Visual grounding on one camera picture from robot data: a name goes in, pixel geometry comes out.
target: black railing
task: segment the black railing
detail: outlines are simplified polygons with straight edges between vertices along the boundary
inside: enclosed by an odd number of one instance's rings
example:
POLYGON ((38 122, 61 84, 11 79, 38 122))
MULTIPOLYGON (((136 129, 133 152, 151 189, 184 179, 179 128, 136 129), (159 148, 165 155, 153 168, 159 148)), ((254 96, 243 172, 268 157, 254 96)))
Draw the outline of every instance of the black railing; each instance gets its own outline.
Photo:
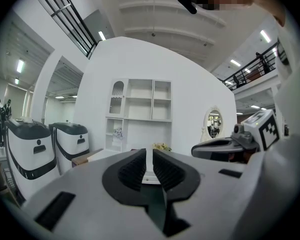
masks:
POLYGON ((98 45, 71 0, 44 0, 51 17, 89 59, 98 45))
POLYGON ((233 91, 275 70, 275 58, 276 54, 278 54, 277 45, 278 43, 276 42, 253 61, 222 82, 233 91))

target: balcony railing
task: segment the balcony railing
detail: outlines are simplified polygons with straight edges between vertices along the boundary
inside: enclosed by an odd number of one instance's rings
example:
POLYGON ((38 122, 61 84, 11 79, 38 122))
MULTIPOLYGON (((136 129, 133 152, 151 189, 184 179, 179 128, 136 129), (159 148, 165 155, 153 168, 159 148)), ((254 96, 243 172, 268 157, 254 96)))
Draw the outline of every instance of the balcony railing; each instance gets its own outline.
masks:
POLYGON ((258 55, 253 61, 222 82, 233 91, 275 70, 277 45, 278 43, 276 42, 265 52, 258 55))
POLYGON ((39 0, 55 22, 89 59, 97 42, 71 0, 39 0))

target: white cabinet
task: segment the white cabinet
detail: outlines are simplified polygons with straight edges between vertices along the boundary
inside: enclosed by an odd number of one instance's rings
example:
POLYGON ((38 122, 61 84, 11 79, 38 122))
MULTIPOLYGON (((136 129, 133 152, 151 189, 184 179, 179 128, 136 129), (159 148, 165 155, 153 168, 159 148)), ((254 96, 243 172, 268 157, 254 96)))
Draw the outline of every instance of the white cabinet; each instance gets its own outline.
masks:
POLYGON ((127 78, 116 78, 112 80, 110 96, 107 107, 107 117, 123 118, 128 88, 127 78))
POLYGON ((125 152, 171 145, 172 86, 170 81, 117 78, 112 81, 106 113, 105 149, 125 152), (114 134, 122 129, 122 137, 114 134))

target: cabinet door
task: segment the cabinet door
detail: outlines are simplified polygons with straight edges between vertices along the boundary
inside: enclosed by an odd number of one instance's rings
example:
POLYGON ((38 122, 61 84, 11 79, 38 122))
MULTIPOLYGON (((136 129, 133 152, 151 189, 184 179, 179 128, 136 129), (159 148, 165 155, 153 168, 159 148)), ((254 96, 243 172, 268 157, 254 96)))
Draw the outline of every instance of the cabinet door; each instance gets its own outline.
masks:
POLYGON ((127 88, 127 78, 115 78, 112 80, 107 107, 107 117, 124 117, 127 88))

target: tube light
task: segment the tube light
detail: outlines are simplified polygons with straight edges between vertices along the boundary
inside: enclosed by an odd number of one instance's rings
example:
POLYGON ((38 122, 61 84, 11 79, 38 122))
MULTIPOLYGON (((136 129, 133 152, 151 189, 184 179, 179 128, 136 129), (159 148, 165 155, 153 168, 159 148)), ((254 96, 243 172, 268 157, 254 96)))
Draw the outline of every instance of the tube light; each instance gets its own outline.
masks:
POLYGON ((234 65, 237 65, 238 67, 240 67, 241 66, 241 64, 239 64, 238 62, 236 62, 235 60, 230 60, 230 62, 232 62, 234 65))
POLYGON ((104 33, 102 33, 102 31, 99 31, 99 35, 103 41, 106 40, 104 33))
POLYGON ((19 59, 18 66, 16 67, 16 71, 18 71, 19 73, 21 73, 24 64, 25 64, 25 62, 22 59, 19 59))
POLYGON ((260 32, 260 34, 263 36, 263 38, 268 42, 270 43, 271 42, 271 39, 269 38, 269 36, 266 34, 266 32, 264 30, 262 30, 260 32))
POLYGON ((274 53, 274 56, 277 57, 277 56, 278 56, 278 54, 277 54, 277 48, 273 48, 272 51, 273 51, 273 53, 274 53))

